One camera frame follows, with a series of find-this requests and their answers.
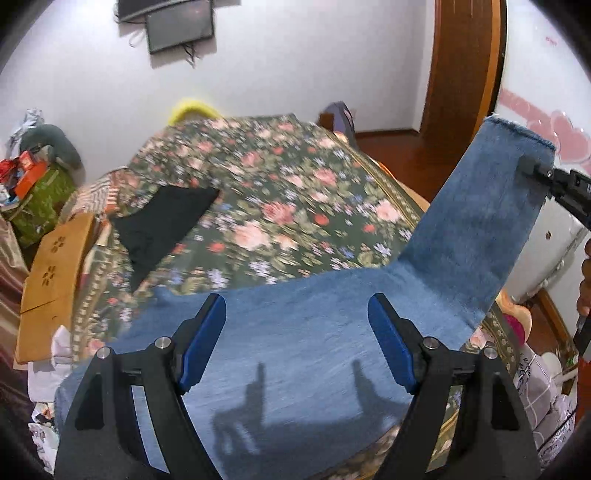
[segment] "finger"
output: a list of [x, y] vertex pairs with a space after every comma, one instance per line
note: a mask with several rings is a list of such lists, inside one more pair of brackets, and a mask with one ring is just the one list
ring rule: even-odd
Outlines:
[[589, 307], [583, 303], [583, 300], [580, 297], [577, 300], [577, 311], [584, 317], [589, 315]]
[[583, 272], [585, 280], [591, 280], [591, 259], [587, 259], [583, 262], [581, 272]]
[[591, 305], [591, 283], [582, 281], [581, 285], [579, 285], [579, 293], [581, 294], [579, 298], [582, 299], [583, 305]]

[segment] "floral bedspread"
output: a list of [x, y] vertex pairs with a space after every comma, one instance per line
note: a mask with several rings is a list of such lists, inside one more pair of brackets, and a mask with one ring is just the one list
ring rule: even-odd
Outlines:
[[[274, 284], [395, 259], [422, 214], [394, 179], [333, 134], [294, 116], [217, 119], [168, 127], [117, 173], [115, 214], [146, 205], [161, 185], [214, 186], [212, 208], [136, 292], [118, 234], [104, 223], [84, 269], [73, 318], [75, 360], [119, 336], [162, 285], [177, 294]], [[63, 219], [69, 217], [66, 212]], [[511, 374], [509, 327], [493, 308], [466, 342], [499, 349]], [[432, 466], [443, 463], [461, 392], [450, 392]], [[324, 477], [373, 475], [397, 429]]]

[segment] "blue denim jeans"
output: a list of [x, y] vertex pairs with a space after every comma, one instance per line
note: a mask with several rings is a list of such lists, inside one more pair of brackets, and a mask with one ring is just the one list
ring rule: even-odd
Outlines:
[[[488, 118], [392, 264], [223, 292], [226, 325], [201, 383], [183, 399], [225, 478], [307, 477], [401, 422], [411, 399], [372, 333], [368, 300], [385, 293], [423, 335], [459, 348], [503, 286], [547, 194], [516, 172], [523, 154], [554, 161], [549, 142]], [[171, 336], [206, 297], [156, 288], [113, 348], [135, 351]], [[58, 424], [83, 374], [75, 370], [58, 390]], [[165, 469], [143, 390], [134, 397], [148, 458]]]

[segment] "blue gripper pad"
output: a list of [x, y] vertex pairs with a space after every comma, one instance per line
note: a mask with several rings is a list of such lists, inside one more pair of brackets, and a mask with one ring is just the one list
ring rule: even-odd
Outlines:
[[226, 323], [226, 302], [223, 297], [210, 295], [196, 317], [201, 314], [201, 325], [183, 356], [183, 372], [178, 386], [185, 392], [201, 380], [217, 339], [222, 333]]
[[413, 356], [376, 295], [369, 299], [368, 319], [394, 380], [414, 395], [419, 381], [414, 375]]

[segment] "red-brown floor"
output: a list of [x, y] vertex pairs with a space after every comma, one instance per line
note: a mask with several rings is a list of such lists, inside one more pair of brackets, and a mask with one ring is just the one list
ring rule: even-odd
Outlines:
[[435, 198], [450, 173], [457, 155], [444, 155], [444, 149], [430, 148], [416, 132], [363, 133], [357, 143], [365, 154], [384, 164], [401, 182], [429, 202]]

